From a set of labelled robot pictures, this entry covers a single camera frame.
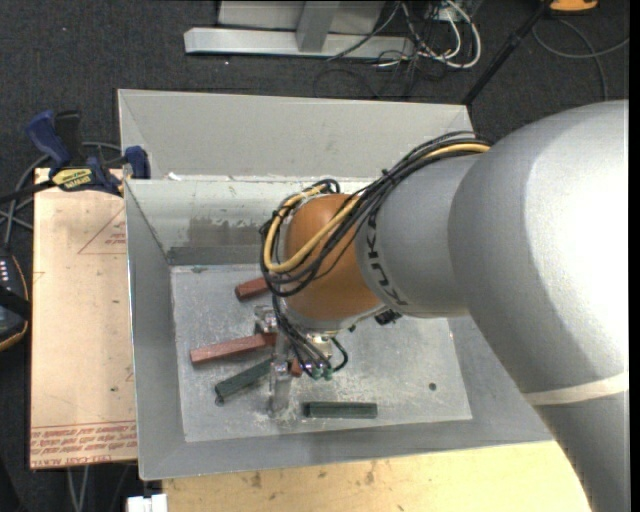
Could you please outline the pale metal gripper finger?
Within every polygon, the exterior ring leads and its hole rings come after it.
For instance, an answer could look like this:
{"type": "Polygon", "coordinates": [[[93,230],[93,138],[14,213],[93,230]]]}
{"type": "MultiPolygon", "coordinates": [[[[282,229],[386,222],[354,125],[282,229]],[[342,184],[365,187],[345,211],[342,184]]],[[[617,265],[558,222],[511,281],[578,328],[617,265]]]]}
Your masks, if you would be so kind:
{"type": "Polygon", "coordinates": [[[268,414],[276,417],[289,407],[292,374],[285,356],[275,356],[269,373],[268,414]]]}
{"type": "Polygon", "coordinates": [[[274,309],[268,305],[254,307],[254,331],[256,334],[276,334],[278,319],[274,309]]]}

